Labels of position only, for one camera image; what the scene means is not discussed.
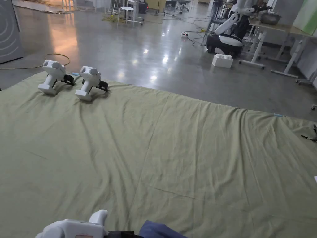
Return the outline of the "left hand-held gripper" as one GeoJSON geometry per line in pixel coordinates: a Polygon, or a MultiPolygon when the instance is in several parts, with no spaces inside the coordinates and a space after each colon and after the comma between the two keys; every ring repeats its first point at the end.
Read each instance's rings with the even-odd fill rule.
{"type": "Polygon", "coordinates": [[[107,210],[94,212],[89,221],[65,219],[46,226],[36,238],[135,238],[133,231],[107,231],[107,210]]]}

